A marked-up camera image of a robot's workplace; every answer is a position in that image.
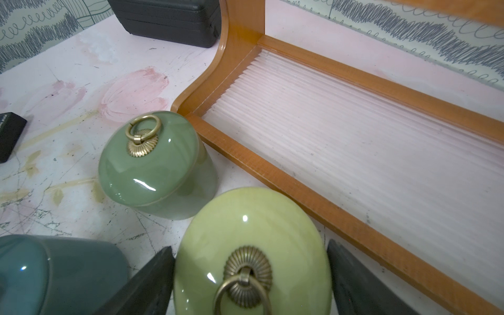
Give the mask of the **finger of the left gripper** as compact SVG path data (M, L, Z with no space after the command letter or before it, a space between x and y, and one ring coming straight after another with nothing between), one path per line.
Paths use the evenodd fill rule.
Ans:
M26 124L27 120L15 113L1 114L0 162L2 164L10 158Z

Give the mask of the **blue canister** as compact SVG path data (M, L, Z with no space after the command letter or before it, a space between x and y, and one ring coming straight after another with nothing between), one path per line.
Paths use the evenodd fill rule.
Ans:
M128 279L127 259L108 242L1 237L2 314L94 314Z

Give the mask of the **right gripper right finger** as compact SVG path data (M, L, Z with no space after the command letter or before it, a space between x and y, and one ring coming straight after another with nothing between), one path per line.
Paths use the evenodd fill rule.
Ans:
M330 240L327 254L338 313L417 314L340 243Z

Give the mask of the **light green canister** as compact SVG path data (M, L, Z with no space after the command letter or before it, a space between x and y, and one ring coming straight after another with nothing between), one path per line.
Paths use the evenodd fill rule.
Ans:
M329 314L332 281L320 233L274 190L221 194L181 241L174 302L177 314Z

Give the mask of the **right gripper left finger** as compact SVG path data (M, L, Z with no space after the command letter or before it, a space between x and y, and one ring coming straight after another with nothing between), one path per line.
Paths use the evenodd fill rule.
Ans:
M175 257L161 249L96 314L166 314L173 289Z

